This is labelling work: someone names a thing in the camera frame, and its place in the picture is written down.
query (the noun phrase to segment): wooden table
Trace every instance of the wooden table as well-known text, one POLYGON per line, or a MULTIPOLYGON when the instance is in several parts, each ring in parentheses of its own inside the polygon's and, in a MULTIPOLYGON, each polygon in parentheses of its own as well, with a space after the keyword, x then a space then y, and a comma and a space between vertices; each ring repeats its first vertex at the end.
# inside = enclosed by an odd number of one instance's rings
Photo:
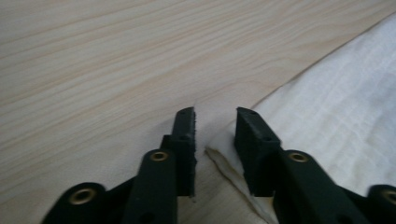
POLYGON ((196 203, 179 223, 264 223, 204 153, 235 118, 396 11, 395 1, 0 3, 0 223, 39 223, 81 182, 108 189, 195 106, 196 203))

